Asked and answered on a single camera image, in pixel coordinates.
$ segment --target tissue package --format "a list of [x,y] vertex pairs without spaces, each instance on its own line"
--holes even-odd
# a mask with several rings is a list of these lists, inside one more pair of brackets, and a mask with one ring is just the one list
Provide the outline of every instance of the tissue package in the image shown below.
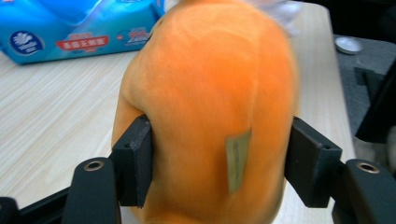
[[37,63],[142,49],[163,0],[0,0],[0,50]]

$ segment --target plush toy tag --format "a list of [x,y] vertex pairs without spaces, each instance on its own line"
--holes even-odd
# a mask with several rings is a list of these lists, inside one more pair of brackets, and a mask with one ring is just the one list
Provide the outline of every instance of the plush toy tag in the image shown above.
[[228,189],[231,193],[236,192],[242,184],[250,137],[251,131],[249,130],[226,139]]

